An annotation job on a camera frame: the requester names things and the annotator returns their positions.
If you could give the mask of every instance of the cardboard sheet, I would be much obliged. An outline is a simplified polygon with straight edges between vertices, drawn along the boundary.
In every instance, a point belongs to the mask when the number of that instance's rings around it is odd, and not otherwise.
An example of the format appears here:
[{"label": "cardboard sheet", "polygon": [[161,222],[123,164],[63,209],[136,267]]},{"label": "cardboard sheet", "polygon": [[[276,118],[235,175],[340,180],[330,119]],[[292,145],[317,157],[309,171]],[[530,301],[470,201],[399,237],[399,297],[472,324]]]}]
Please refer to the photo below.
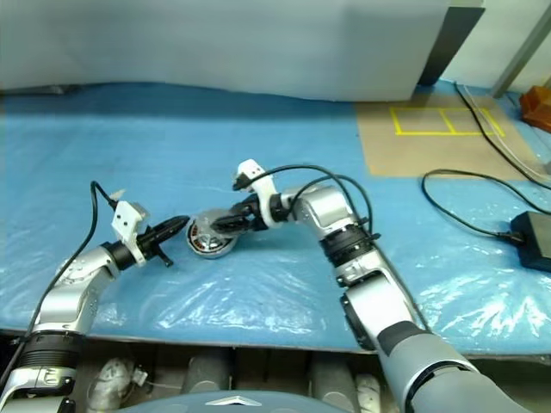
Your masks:
[{"label": "cardboard sheet", "polygon": [[[497,134],[530,168],[545,173],[534,153],[490,97],[475,97]],[[429,170],[472,170],[501,179],[523,179],[480,134],[459,96],[416,94],[409,102],[356,104],[369,171],[377,176],[421,176]]]}]

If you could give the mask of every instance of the power adapter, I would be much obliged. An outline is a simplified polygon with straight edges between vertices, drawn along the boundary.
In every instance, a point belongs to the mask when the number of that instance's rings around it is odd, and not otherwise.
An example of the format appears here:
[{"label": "power adapter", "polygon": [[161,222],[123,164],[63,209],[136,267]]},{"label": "power adapter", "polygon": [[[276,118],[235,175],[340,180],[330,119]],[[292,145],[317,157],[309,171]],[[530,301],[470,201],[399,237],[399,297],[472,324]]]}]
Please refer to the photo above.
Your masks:
[{"label": "power adapter", "polygon": [[511,230],[522,239],[515,243],[520,263],[526,268],[551,272],[551,216],[521,213],[511,221]]}]

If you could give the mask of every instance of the black cable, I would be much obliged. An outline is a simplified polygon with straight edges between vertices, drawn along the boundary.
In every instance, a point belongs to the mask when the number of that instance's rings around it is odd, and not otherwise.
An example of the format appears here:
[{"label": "black cable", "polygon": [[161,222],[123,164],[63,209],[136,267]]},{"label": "black cable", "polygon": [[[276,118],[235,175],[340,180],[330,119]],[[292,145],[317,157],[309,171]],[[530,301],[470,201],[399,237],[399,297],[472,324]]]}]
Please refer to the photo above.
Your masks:
[{"label": "black cable", "polygon": [[356,220],[359,223],[362,222],[362,217],[360,216],[360,214],[358,213],[358,211],[356,209],[356,205],[354,203],[354,200],[352,200],[352,197],[350,196],[350,192],[348,192],[348,189],[346,189],[346,187],[344,186],[342,181],[338,178],[338,176],[333,174],[330,170],[327,170],[326,168],[323,168],[323,167],[318,166],[318,165],[308,165],[308,164],[306,164],[306,165],[297,165],[297,164],[293,164],[293,165],[278,166],[277,168],[273,168],[272,170],[267,170],[267,171],[263,172],[262,174],[257,175],[254,178],[251,178],[251,179],[247,180],[246,182],[236,183],[233,186],[233,189],[238,190],[238,189],[246,188],[249,185],[251,185],[253,182],[258,181],[259,179],[262,179],[265,176],[274,175],[278,172],[283,172],[284,170],[317,170],[318,172],[323,172],[325,175],[329,176],[333,181],[335,181],[335,183],[341,188],[341,191],[343,191],[344,197],[346,198],[346,200],[350,204],[350,209],[352,210],[352,213],[356,217]]},{"label": "black cable", "polygon": [[513,160],[511,160],[507,154],[505,152],[503,152],[503,150],[497,146],[491,139],[490,137],[488,136],[488,134],[486,133],[486,130],[484,129],[484,127],[482,126],[482,123],[480,123],[480,120],[479,120],[479,117],[478,115],[476,114],[476,112],[474,112],[474,108],[473,106],[467,101],[467,99],[465,98],[465,96],[462,94],[461,90],[459,89],[459,85],[457,84],[457,82],[454,82],[454,87],[455,87],[455,91],[457,92],[457,94],[459,95],[459,97],[461,98],[461,100],[463,101],[463,103],[465,103],[465,106],[467,107],[467,109],[469,110],[469,112],[471,113],[471,115],[473,116],[473,119],[474,121],[476,122],[476,124],[478,125],[479,129],[480,129],[480,132],[482,133],[482,136],[484,136],[484,139],[486,140],[486,142],[488,144],[490,144],[490,146],[499,154],[501,155],[501,157],[507,161],[507,163],[512,166],[513,168],[515,168],[518,172],[520,172],[526,179],[528,179],[530,182],[533,182],[534,184],[542,187],[542,188],[545,188],[545,189],[548,189],[551,191],[551,186],[549,185],[546,185],[545,183],[543,182],[539,182],[538,180],[534,179],[528,172],[526,172],[523,168],[521,168],[518,164],[516,164]]},{"label": "black cable", "polygon": [[[369,200],[368,194],[366,193],[365,189],[360,185],[356,180],[350,178],[346,175],[335,175],[338,179],[342,179],[343,181],[350,182],[352,185],[354,185],[357,190],[362,195],[363,201],[365,202],[366,208],[368,209],[368,232],[369,234],[373,234],[373,207],[371,206],[371,201]],[[291,200],[291,203],[289,204],[289,214],[294,213],[294,206],[298,202],[300,196],[304,194],[305,191],[307,191],[310,187],[313,187],[317,183],[327,181],[331,179],[330,176],[322,176],[321,178],[314,179],[313,181],[307,183],[304,187],[300,189],[299,192],[296,193],[296,195]]]},{"label": "black cable", "polygon": [[6,380],[9,377],[9,374],[14,368],[15,363],[17,362],[17,359],[19,358],[19,355],[23,351],[23,347],[25,346],[25,343],[27,339],[31,336],[34,328],[34,324],[36,323],[36,319],[38,318],[40,314],[40,308],[42,307],[42,303],[44,302],[44,299],[50,292],[50,290],[55,286],[56,282],[58,282],[59,278],[61,278],[61,275],[71,266],[72,262],[75,261],[75,258],[80,255],[81,252],[86,248],[92,237],[94,236],[94,233],[96,232],[96,226],[97,226],[97,194],[96,189],[100,192],[103,198],[108,202],[109,206],[113,209],[116,208],[117,201],[111,199],[107,193],[103,190],[103,188],[100,186],[99,183],[96,181],[92,181],[90,183],[90,194],[92,197],[92,222],[90,225],[90,230],[88,231],[88,235],[86,235],[86,238],[83,240],[83,242],[80,244],[80,246],[77,248],[77,250],[72,254],[72,256],[65,262],[65,264],[61,267],[61,269],[58,271],[58,273],[52,278],[48,286],[46,287],[46,290],[44,290],[44,293],[41,295],[38,304],[36,305],[34,309],[33,316],[31,317],[31,321],[28,324],[27,331],[25,331],[25,334],[23,335],[23,338],[20,340],[19,345],[17,346],[17,349],[15,350],[14,354],[11,356],[11,359],[9,359],[8,365],[6,366],[5,370],[2,373],[2,376],[0,377],[0,389],[3,389],[4,385],[6,384]]},{"label": "black cable", "polygon": [[427,178],[433,175],[463,175],[463,176],[476,176],[479,178],[484,178],[489,181],[494,181],[500,185],[503,185],[507,187],[510,191],[518,195],[524,202],[526,202],[528,205],[530,205],[532,208],[534,208],[536,211],[539,211],[540,213],[545,213],[546,215],[551,215],[551,211],[548,211],[546,209],[541,208],[537,204],[535,204],[533,201],[529,200],[526,195],[524,195],[522,192],[520,192],[517,188],[513,187],[510,183],[503,181],[501,179],[496,178],[495,176],[489,176],[485,174],[479,174],[477,172],[470,172],[467,170],[446,170],[446,169],[440,169],[440,170],[431,170],[423,175],[423,179],[421,180],[421,190],[423,191],[424,196],[426,199],[431,203],[432,206],[440,210],[442,213],[445,213],[450,218],[456,220],[462,225],[465,225],[466,227],[470,228],[473,231],[480,232],[481,234],[489,235],[492,237],[498,237],[503,238],[508,241],[512,241],[513,243],[517,243],[518,237],[515,234],[512,234],[511,232],[497,232],[497,231],[489,231],[485,230],[483,228],[479,228],[478,226],[475,226],[473,224],[468,223],[465,219],[461,219],[454,213],[452,213],[450,210],[444,208],[442,205],[440,205],[436,200],[429,194],[426,187],[426,181]]}]

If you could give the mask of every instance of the transparent plastic sheet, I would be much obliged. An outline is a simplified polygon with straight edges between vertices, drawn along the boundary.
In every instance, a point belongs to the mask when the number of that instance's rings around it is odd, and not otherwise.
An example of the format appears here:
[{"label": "transparent plastic sheet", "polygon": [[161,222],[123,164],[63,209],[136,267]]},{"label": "transparent plastic sheet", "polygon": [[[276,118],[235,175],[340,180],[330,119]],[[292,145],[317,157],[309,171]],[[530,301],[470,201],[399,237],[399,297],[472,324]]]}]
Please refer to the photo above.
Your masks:
[{"label": "transparent plastic sheet", "polygon": [[[124,199],[142,204],[154,224],[242,200],[246,194],[231,190],[232,175],[253,157],[266,168],[317,163],[355,177],[374,203],[380,246],[433,330],[460,351],[551,351],[548,274],[521,268],[510,245],[436,213],[418,180],[370,176],[349,104],[126,84],[8,97],[4,109],[2,329],[26,327],[43,288],[84,237],[90,180],[110,192],[124,188]],[[315,176],[286,172],[275,182],[283,190]],[[551,205],[548,194],[517,184]],[[505,229],[525,210],[488,182],[435,179],[429,185],[445,206],[480,226]],[[91,245],[114,239],[111,214],[100,206]],[[122,273],[102,296],[93,335],[358,350],[331,265],[305,227],[242,237],[218,261],[195,256],[183,234],[164,249],[175,266],[153,260]]]}]

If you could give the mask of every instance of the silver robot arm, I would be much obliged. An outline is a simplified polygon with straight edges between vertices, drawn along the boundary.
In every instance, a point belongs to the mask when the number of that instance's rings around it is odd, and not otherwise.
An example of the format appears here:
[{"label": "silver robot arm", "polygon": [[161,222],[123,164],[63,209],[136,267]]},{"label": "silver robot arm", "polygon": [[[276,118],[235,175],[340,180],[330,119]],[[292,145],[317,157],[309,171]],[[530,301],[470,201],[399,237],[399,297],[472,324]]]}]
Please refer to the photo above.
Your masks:
[{"label": "silver robot arm", "polygon": [[78,256],[48,292],[16,368],[9,373],[0,396],[0,412],[75,411],[68,396],[103,290],[121,270],[144,265],[154,256],[170,266],[172,261],[159,245],[189,220],[186,216],[174,217],[138,234],[146,216],[138,204],[119,201],[112,222],[119,241],[104,243]]},{"label": "silver robot arm", "polygon": [[[238,180],[251,180],[261,173],[262,168],[249,160],[239,166]],[[527,412],[444,340],[417,326],[397,272],[340,190],[309,188],[289,211],[297,191],[278,194],[270,176],[255,184],[255,193],[229,215],[218,217],[211,229],[223,238],[224,233],[235,237],[294,219],[309,227],[334,267],[338,285],[345,288],[341,303],[350,327],[360,346],[377,350],[401,411]]]}]

